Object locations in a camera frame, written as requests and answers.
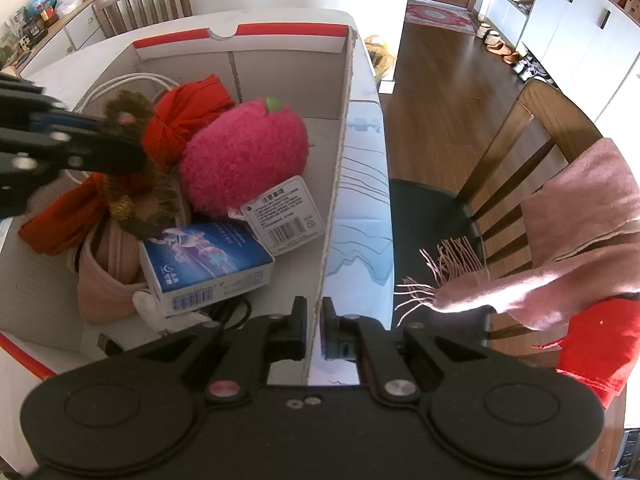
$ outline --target cabinet handle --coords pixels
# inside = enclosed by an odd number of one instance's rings
[[[610,15],[611,15],[611,11],[607,9],[607,13],[604,15],[604,20],[602,20],[602,24],[600,25],[600,28],[604,28],[604,26],[607,25]]]

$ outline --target white cabinet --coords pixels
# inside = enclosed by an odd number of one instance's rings
[[[47,41],[38,53],[30,60],[28,65],[20,72],[20,77],[29,78],[41,68],[68,56],[74,51],[74,46],[69,40],[65,30],[60,30],[53,38]]]
[[[507,0],[491,0],[489,8],[486,10],[486,16],[490,22],[500,28],[504,21],[504,15],[507,13],[509,2]]]
[[[88,6],[73,16],[51,38],[42,40],[45,41],[43,47],[36,51],[33,59],[20,71],[20,76],[28,78],[31,74],[72,52],[105,39],[93,8]]]
[[[106,40],[106,36],[104,35],[104,32],[102,31],[101,28],[99,28],[98,30],[96,30],[90,37],[88,40],[86,40],[82,46],[78,49],[78,50],[82,50],[85,47],[91,46],[94,43],[98,43],[99,41],[102,40]]]
[[[609,0],[536,0],[522,43],[595,121],[640,53],[640,26]]]
[[[522,33],[522,43],[538,59],[544,57],[568,6],[568,0],[535,0]]]
[[[491,0],[486,16],[511,44],[518,44],[527,15],[514,2]]]
[[[626,76],[604,109],[596,126],[616,143],[626,163],[640,182],[640,60]]]
[[[526,21],[527,15],[518,10],[515,5],[509,4],[500,31],[507,40],[511,41],[512,45],[517,46]]]
[[[592,121],[607,106],[640,51],[640,27],[618,6],[605,2],[595,18],[592,23],[595,34],[566,89],[567,95]]]
[[[606,0],[567,0],[558,28],[538,58],[560,89],[571,98],[570,83],[602,21]]]
[[[76,50],[80,50],[84,42],[100,28],[100,23],[95,17],[93,8],[89,6],[67,23],[65,28]]]

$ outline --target yellow plastic bag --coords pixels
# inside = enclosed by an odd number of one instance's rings
[[[369,36],[364,40],[367,51],[371,56],[373,69],[375,70],[374,79],[376,82],[382,81],[382,77],[396,62],[396,56],[393,56],[389,50],[386,41],[377,34]]]

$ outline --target wooden chair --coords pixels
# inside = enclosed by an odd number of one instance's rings
[[[475,212],[469,203],[478,195],[486,181],[495,173],[527,124],[536,118],[547,131],[549,139],[531,155]],[[526,83],[498,133],[482,154],[465,185],[455,195],[436,187],[416,182],[392,179],[390,202],[394,237],[394,261],[396,282],[410,276],[419,283],[436,285],[418,249],[425,248],[437,255],[436,247],[441,240],[465,235],[474,251],[487,265],[527,247],[527,235],[518,236],[499,250],[486,255],[484,242],[503,232],[522,218],[520,206],[502,216],[484,232],[478,220],[505,199],[521,184],[542,160],[557,146],[567,162],[575,160],[584,150],[595,143],[601,135],[591,120],[562,92],[545,82],[531,79]],[[530,269],[531,262],[513,269],[507,274]],[[394,306],[405,301],[405,296],[396,296]],[[453,332],[476,342],[505,338],[530,332],[516,325],[489,333],[492,308],[478,308],[468,312],[444,314],[422,307],[405,318],[406,322],[423,322],[436,326],[444,332]],[[404,312],[394,313],[394,324]]]
[[[159,23],[159,21],[167,22],[168,20],[180,18],[175,0],[157,0],[160,7],[161,20],[158,20],[156,0],[96,0],[94,2],[94,12],[107,38],[112,38],[127,31],[121,8],[118,5],[119,2],[124,2],[131,28],[146,27],[149,24]],[[167,2],[171,9],[171,17],[167,12]],[[184,16],[192,15],[189,0],[180,0],[180,6]],[[138,11],[140,20],[137,20],[134,9]]]

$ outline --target red stripe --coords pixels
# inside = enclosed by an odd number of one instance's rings
[[[334,36],[346,38],[349,27],[335,23],[243,23],[236,36],[264,36],[287,34],[290,36]]]
[[[41,362],[36,361],[36,359],[27,354],[27,352],[22,350],[22,348],[4,334],[0,334],[0,348],[7,352],[15,361],[18,361],[41,381],[56,375],[53,370],[50,370]]]
[[[146,46],[162,45],[165,43],[175,43],[176,41],[205,40],[210,38],[208,28],[194,28],[192,30],[180,30],[151,38],[143,38],[133,42],[135,48],[145,48]]]

